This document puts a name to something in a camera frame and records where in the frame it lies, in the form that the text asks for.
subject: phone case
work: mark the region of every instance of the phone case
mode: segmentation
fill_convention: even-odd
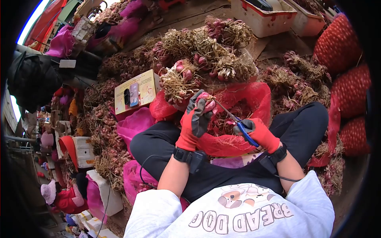
[[[130,107],[139,104],[139,84],[133,83],[130,86]]]

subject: work glove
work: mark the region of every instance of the work glove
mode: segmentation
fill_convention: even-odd
[[[198,91],[190,98],[187,110],[182,117],[182,129],[176,146],[187,151],[195,151],[199,138],[207,131],[212,112],[202,114],[205,108],[205,100],[200,99],[195,105],[197,97],[204,92]]]
[[[263,121],[259,118],[253,119],[243,119],[241,121],[244,124],[245,132],[255,141],[258,145],[265,148],[270,154],[274,153],[278,147],[280,139],[275,137],[267,128],[267,126],[263,123]],[[238,126],[233,127],[234,133],[238,135],[242,135],[241,130]]]

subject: pink hat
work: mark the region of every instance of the pink hat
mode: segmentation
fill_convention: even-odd
[[[49,184],[41,185],[41,195],[45,199],[47,204],[52,204],[56,199],[56,181],[51,180]]]

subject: knee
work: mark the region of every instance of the knee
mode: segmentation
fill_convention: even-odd
[[[132,156],[140,163],[140,158],[142,158],[141,153],[146,150],[147,135],[145,131],[136,134],[130,142],[130,151]]]
[[[328,110],[320,102],[312,102],[311,108],[313,109],[312,115],[316,117],[317,123],[321,125],[324,130],[328,127]]]

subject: black pants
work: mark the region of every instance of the black pants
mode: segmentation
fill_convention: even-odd
[[[86,178],[86,172],[84,173],[76,173],[71,174],[71,178],[75,178],[77,180],[77,187],[82,197],[87,200],[87,184],[89,180]]]
[[[275,116],[269,129],[287,145],[288,151],[303,168],[320,144],[327,126],[327,109],[321,103],[312,102],[294,112]],[[140,164],[150,155],[162,157],[151,157],[144,164],[144,169],[159,181],[179,136],[180,129],[173,123],[161,121],[137,134],[130,149]],[[283,191],[279,178],[258,163],[231,169],[205,162],[197,173],[189,175],[182,195],[193,202],[213,188],[240,183],[265,186],[278,194]]]

